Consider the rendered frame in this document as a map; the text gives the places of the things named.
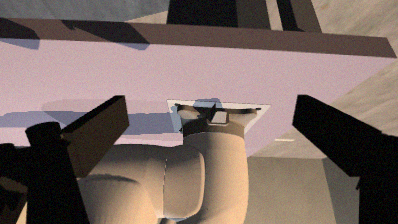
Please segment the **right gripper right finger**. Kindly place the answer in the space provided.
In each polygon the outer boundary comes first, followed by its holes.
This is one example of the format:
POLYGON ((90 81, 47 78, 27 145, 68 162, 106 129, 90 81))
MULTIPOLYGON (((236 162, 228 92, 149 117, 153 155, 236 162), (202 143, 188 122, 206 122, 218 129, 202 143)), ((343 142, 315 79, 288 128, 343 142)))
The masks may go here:
POLYGON ((398 224, 398 137, 309 95, 298 95, 292 126, 349 177, 360 177, 359 224, 398 224))

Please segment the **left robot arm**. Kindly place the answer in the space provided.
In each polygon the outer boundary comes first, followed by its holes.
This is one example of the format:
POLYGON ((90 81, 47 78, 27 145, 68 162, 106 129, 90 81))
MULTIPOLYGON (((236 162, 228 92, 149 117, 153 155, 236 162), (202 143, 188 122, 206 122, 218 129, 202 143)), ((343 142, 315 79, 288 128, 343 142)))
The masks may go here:
POLYGON ((167 218, 162 218, 160 224, 174 224, 175 221, 167 219, 167 218))

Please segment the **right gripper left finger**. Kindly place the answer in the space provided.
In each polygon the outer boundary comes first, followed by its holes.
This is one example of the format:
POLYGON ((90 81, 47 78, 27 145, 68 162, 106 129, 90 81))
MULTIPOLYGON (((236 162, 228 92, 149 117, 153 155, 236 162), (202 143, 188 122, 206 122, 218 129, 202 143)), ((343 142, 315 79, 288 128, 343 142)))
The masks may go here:
POLYGON ((76 178, 129 126, 125 95, 115 95, 63 129, 55 121, 30 126, 30 147, 0 144, 0 224, 16 224, 26 202, 26 224, 90 224, 76 178))

